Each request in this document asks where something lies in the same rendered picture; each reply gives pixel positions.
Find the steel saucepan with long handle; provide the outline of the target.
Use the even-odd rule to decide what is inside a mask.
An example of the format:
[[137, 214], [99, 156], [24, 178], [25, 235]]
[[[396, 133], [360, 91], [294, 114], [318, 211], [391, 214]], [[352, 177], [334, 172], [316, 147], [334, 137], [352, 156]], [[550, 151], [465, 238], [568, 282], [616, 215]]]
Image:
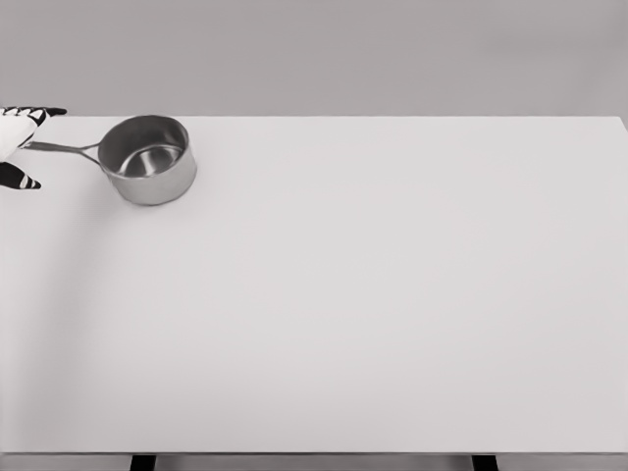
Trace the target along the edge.
[[26, 149], [80, 155], [97, 164], [126, 201], [140, 206], [182, 197], [197, 174], [187, 129], [167, 116], [125, 119], [98, 142], [82, 147], [33, 141]]

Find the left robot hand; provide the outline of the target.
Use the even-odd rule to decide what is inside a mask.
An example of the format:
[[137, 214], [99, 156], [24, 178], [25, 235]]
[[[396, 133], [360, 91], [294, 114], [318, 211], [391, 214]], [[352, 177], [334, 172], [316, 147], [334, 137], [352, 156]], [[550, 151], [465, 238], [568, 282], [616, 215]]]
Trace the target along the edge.
[[0, 186], [15, 190], [41, 188], [40, 182], [12, 164], [10, 158], [32, 141], [47, 120], [67, 113], [68, 110], [61, 107], [0, 107]]

